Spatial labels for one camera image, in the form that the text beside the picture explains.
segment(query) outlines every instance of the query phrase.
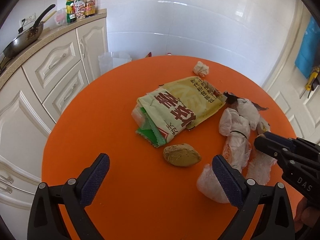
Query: frying pan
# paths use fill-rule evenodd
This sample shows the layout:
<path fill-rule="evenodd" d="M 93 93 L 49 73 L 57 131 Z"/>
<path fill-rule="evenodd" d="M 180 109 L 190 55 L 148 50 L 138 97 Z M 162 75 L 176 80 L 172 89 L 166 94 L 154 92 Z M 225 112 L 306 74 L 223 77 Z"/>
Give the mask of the frying pan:
<path fill-rule="evenodd" d="M 55 13 L 52 12 L 49 17 L 40 22 L 42 18 L 56 5 L 52 4 L 36 19 L 34 25 L 22 33 L 20 33 L 9 45 L 4 49 L 3 54 L 7 58 L 17 56 L 21 51 L 28 47 L 31 43 L 36 41 L 43 31 L 43 24 Z"/>

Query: orange tabletop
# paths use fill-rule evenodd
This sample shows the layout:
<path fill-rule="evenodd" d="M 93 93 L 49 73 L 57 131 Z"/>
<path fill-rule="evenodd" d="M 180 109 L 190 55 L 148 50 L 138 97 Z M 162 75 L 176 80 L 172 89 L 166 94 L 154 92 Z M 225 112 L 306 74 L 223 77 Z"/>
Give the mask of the orange tabletop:
<path fill-rule="evenodd" d="M 76 178 L 99 153 L 110 156 L 110 170 L 93 203 L 86 207 L 105 239 L 215 240 L 236 213 L 235 207 L 216 203 L 196 188 L 204 165 L 222 152 L 226 138 L 219 134 L 218 124 L 225 107 L 168 144 L 188 143 L 200 153 L 202 161 L 189 168 L 167 163 L 162 154 L 164 147 L 154 148 L 137 135 L 138 126 L 131 117 L 138 97 L 158 85 L 193 76 L 198 60 L 210 67 L 205 79 L 218 90 L 269 107 L 260 113 L 270 123 L 271 131 L 284 137 L 295 136 L 289 121 L 266 92 L 218 63 L 162 56 L 111 70 L 81 91 L 63 112 L 48 138 L 42 166 L 43 181 L 54 186 Z M 252 132 L 251 142 L 255 136 Z M 282 170 L 275 165 L 268 185 L 282 181 L 281 174 Z M 301 195 L 284 184 L 295 210 Z M 79 239 L 65 208 L 61 209 L 72 239 Z M 256 212 L 244 239 L 250 239 L 259 216 Z"/>

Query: human hand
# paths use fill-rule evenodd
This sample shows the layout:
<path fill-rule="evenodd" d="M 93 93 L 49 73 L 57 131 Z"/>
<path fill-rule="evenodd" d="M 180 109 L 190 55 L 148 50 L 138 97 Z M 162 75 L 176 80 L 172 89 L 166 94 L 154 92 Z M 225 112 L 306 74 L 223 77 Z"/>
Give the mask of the human hand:
<path fill-rule="evenodd" d="M 294 230 L 298 232 L 303 225 L 313 227 L 320 216 L 320 210 L 314 207 L 307 207 L 307 199 L 305 197 L 300 200 L 297 205 L 296 217 L 294 218 Z"/>

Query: electrical socket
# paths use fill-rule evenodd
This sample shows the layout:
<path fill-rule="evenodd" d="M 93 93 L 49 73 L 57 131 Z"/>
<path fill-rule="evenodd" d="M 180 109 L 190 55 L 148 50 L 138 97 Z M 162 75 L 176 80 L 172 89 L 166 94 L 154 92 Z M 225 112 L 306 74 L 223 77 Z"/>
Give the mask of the electrical socket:
<path fill-rule="evenodd" d="M 26 17 L 25 19 L 26 20 L 25 20 L 24 24 L 23 24 L 23 21 L 22 21 L 23 19 L 20 20 L 20 27 L 22 27 L 22 25 L 23 25 L 23 27 L 25 27 L 29 23 L 34 22 L 36 20 L 36 13 L 31 14 L 30 16 Z"/>

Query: table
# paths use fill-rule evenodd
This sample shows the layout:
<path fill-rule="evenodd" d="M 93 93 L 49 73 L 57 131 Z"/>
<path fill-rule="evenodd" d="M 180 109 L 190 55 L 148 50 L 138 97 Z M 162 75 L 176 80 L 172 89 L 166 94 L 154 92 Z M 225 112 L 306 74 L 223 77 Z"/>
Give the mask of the table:
<path fill-rule="evenodd" d="M 111 70 L 81 91 L 63 112 L 48 138 L 42 166 L 43 181 L 54 186 L 76 178 L 99 153 L 110 156 L 110 170 L 93 203 L 86 207 L 105 239 L 214 240 L 236 213 L 235 207 L 216 203 L 196 188 L 203 166 L 222 152 L 226 138 L 219 134 L 218 123 L 223 109 L 168 144 L 188 143 L 200 153 L 202 161 L 189 168 L 170 165 L 163 158 L 164 147 L 154 148 L 135 134 L 138 126 L 131 111 L 136 99 L 158 85 L 194 75 L 192 69 L 198 60 L 210 67 L 205 79 L 218 90 L 269 107 L 261 115 L 270 123 L 271 131 L 284 137 L 295 136 L 289 121 L 266 92 L 218 63 L 161 56 Z M 282 181 L 281 174 L 275 165 L 268 184 Z M 301 195 L 284 184 L 295 210 Z M 72 239 L 79 239 L 64 208 L 62 214 Z M 256 213 L 244 239 L 250 239 L 259 216 Z"/>

